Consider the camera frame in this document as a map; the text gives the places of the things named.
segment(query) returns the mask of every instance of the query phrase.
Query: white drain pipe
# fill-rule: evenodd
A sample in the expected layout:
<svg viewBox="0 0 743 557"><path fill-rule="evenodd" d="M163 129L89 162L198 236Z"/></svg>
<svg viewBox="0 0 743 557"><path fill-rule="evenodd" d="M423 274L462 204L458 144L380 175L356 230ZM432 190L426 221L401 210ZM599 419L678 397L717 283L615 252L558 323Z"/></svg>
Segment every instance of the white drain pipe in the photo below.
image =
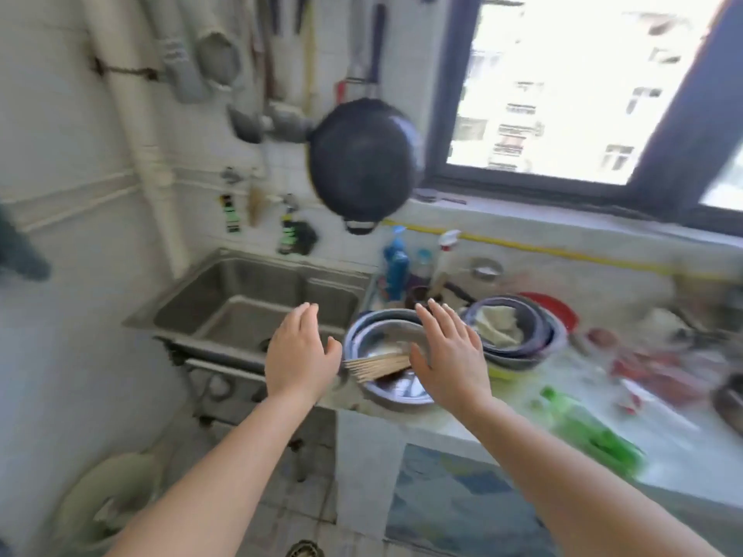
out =
<svg viewBox="0 0 743 557"><path fill-rule="evenodd" d="M132 28L126 0L82 0L98 57L109 67L139 70L144 59ZM152 206L170 269L180 277L190 264L175 205L175 175L158 141L157 116L147 80L142 76L106 72L124 128L135 170Z"/></svg>

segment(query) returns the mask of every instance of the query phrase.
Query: patterned cabinet door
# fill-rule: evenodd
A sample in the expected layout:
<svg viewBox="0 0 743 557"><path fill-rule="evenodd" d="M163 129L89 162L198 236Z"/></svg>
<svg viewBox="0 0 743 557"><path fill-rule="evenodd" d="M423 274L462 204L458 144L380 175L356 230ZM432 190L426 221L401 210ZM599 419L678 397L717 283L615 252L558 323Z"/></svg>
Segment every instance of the patterned cabinet door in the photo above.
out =
<svg viewBox="0 0 743 557"><path fill-rule="evenodd" d="M534 508L500 468L408 444L387 539L462 557L548 557L556 551Z"/></svg>

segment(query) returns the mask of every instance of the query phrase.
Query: blue bottle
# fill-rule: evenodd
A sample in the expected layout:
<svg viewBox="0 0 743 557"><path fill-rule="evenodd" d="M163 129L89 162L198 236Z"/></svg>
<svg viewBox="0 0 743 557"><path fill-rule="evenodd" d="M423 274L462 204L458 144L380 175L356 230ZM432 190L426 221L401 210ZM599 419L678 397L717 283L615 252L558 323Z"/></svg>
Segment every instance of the blue bottle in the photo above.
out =
<svg viewBox="0 0 743 557"><path fill-rule="evenodd" d="M405 231L404 226L395 226L393 232L395 237L384 247L385 291L388 301L400 301L405 292L405 283L408 280L410 258L405 252L405 243L401 234Z"/></svg>

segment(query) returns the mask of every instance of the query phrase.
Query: sink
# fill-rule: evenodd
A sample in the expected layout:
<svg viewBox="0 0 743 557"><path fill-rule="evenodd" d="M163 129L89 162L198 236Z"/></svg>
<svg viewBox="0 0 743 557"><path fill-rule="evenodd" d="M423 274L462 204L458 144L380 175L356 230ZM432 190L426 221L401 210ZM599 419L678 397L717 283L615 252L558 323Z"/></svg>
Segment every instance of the sink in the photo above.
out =
<svg viewBox="0 0 743 557"><path fill-rule="evenodd" d="M320 306L323 344L342 341L369 290L369 274L341 272L220 249L125 321L188 356L262 369L286 314Z"/></svg>

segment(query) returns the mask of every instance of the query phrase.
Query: green plastic bottle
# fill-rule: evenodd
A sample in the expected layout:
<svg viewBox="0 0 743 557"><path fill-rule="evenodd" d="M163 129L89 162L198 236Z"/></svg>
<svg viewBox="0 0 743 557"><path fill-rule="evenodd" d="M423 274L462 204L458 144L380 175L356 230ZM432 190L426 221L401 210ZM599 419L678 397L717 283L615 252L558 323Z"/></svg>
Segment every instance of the green plastic bottle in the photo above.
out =
<svg viewBox="0 0 743 557"><path fill-rule="evenodd" d="M610 468L619 477L637 476L645 464L645 453L597 419L577 399L544 387L540 393L548 401L550 431L572 447Z"/></svg>

